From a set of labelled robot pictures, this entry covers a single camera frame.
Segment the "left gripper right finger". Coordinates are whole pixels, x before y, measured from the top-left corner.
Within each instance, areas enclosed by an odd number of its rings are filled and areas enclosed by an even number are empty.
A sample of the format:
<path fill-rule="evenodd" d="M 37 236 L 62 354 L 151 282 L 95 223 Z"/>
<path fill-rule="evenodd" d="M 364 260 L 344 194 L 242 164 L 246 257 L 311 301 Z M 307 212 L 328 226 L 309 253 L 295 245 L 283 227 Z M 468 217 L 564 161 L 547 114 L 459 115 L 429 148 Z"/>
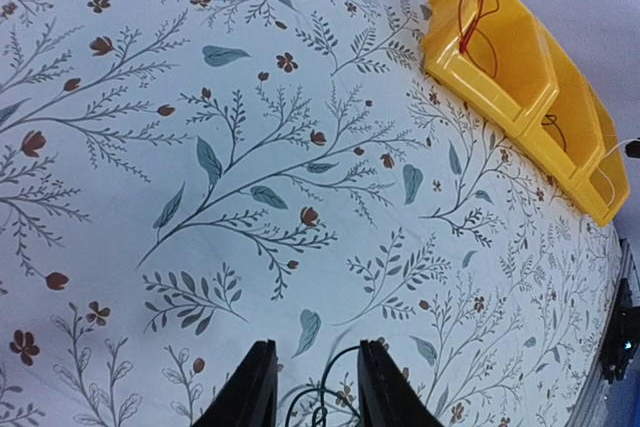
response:
<path fill-rule="evenodd" d="M 357 375 L 361 426 L 443 427 L 421 403 L 381 343 L 360 342 Z"/>

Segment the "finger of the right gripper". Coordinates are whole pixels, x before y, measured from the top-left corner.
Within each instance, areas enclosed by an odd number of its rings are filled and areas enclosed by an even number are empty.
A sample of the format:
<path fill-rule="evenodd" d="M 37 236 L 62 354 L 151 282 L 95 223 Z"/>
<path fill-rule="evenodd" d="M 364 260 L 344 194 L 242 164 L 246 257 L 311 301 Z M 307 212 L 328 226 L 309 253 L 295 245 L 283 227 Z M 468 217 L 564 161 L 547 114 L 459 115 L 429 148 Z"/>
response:
<path fill-rule="evenodd" d="M 640 139 L 630 140 L 624 147 L 624 153 L 629 158 L 639 159 L 640 158 Z"/>

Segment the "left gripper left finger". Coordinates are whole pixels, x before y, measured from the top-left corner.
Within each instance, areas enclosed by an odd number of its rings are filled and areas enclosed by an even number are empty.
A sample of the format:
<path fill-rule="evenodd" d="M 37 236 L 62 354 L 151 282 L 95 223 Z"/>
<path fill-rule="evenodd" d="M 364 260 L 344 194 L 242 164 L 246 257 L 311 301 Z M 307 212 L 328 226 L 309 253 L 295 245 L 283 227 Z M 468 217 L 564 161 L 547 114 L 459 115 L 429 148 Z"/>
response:
<path fill-rule="evenodd" d="M 276 343 L 256 341 L 194 427 L 271 427 L 276 423 Z"/>

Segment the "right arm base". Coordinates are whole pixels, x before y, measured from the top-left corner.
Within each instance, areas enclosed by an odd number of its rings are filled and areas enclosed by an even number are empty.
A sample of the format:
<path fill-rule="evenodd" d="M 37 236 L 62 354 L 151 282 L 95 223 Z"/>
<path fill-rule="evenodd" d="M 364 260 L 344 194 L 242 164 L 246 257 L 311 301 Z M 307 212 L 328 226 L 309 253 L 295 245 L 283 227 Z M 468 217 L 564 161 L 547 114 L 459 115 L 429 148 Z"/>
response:
<path fill-rule="evenodd" d="M 623 278 L 616 292 L 600 353 L 602 375 L 609 384 L 625 378 L 638 348 L 639 307 L 633 306 L 628 279 Z"/>

